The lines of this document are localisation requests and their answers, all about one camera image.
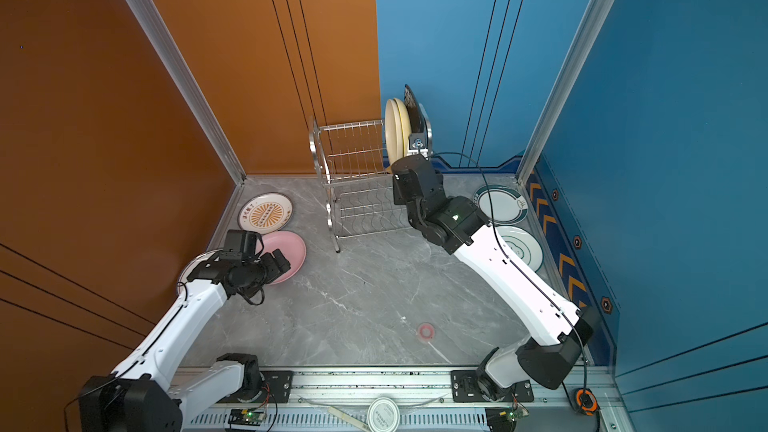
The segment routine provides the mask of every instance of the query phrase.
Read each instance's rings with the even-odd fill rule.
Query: black motor joint
[[[227,298],[238,294],[253,305],[258,304],[250,299],[262,292],[261,304],[264,301],[262,287],[290,270],[290,262],[281,250],[263,250],[264,240],[258,232],[229,230],[222,250],[197,264],[187,280],[206,279],[221,284]]]

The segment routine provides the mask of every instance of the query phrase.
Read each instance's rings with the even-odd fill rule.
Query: gray marble surface
[[[508,176],[488,180],[512,185]],[[471,197],[482,178],[446,176],[445,184],[449,195]],[[306,261],[291,279],[268,286],[262,305],[228,300],[182,365],[208,366],[227,352],[256,354],[269,366],[477,364],[528,334],[485,281],[416,230],[345,238],[337,254],[316,178],[248,178],[236,212],[265,192],[293,201],[284,229],[304,239]],[[533,216],[518,225],[532,230]],[[238,228],[236,215],[230,227]],[[550,283],[551,266],[545,261],[538,271]],[[416,332],[425,322],[436,330],[428,343]]]

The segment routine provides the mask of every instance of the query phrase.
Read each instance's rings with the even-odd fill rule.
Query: wire rack
[[[431,139],[423,108],[421,113]],[[310,150],[315,171],[328,195],[328,228],[337,252],[341,251],[341,238],[409,227],[406,207],[396,206],[393,200],[383,133],[383,120],[331,126],[318,126],[313,121]],[[423,151],[409,152],[426,153],[428,146]]]

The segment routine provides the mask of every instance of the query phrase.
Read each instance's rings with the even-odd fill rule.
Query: pink plate
[[[306,245],[302,238],[287,230],[272,232],[271,234],[264,235],[263,238],[264,252],[274,252],[275,249],[280,249],[288,259],[288,262],[290,262],[290,270],[270,285],[279,284],[293,277],[304,264],[304,259],[306,258]]]

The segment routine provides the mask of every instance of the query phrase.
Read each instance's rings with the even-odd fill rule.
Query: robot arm
[[[490,219],[466,197],[446,197],[442,175],[413,155],[392,164],[395,204],[433,244],[471,267],[509,304],[530,339],[494,350],[478,369],[478,386],[492,400],[532,378],[557,388],[600,323],[594,308],[579,309],[555,292],[497,235]]]
[[[187,267],[184,289],[149,335],[109,377],[94,376],[83,387],[82,430],[178,432],[188,418],[227,395],[261,392],[258,361],[249,354],[226,354],[186,384],[169,388],[181,359],[229,297],[238,294],[251,303],[264,284],[290,270],[280,250],[257,253],[258,238],[230,230],[222,251],[201,255]]]

